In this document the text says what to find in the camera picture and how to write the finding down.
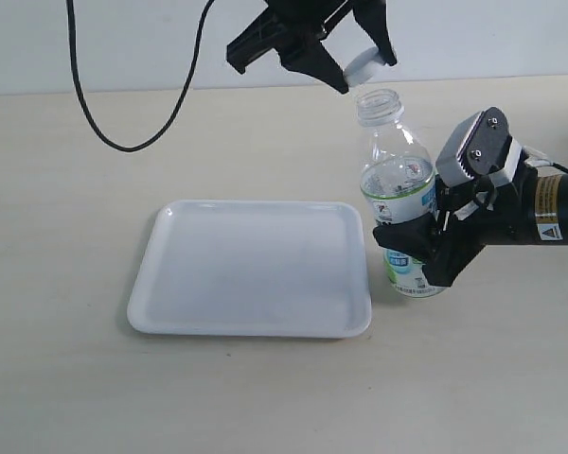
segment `white tray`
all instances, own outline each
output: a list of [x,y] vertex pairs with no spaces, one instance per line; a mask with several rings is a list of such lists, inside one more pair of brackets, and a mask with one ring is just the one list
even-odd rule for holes
[[357,336],[371,320],[360,216],[344,203],[176,201],[128,318],[151,334]]

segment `bottle cap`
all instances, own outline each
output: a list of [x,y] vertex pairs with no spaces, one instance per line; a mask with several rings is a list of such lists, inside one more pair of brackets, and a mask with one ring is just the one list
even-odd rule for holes
[[345,68],[343,75],[350,88],[364,85],[386,65],[377,47],[366,49]]

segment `plastic bottle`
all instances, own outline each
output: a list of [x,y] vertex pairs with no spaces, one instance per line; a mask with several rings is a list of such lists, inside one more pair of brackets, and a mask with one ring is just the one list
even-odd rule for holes
[[[427,149],[405,127],[404,107],[392,90],[357,95],[357,115],[364,129],[360,187],[378,223],[401,223],[425,213],[435,215],[435,167]],[[444,288],[431,286],[422,264],[406,254],[384,250],[393,287],[410,297],[427,297]]]

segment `white table surface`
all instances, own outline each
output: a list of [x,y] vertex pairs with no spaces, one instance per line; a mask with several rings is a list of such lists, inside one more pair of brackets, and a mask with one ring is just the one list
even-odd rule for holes
[[[389,84],[436,155],[495,105],[568,165],[568,77]],[[176,94],[90,96],[133,143]],[[488,248],[430,300],[386,283],[357,127],[324,87],[194,92],[154,148],[72,95],[0,97],[0,454],[568,453],[568,248]],[[147,337],[125,308],[178,199],[344,201],[373,322],[353,340]]]

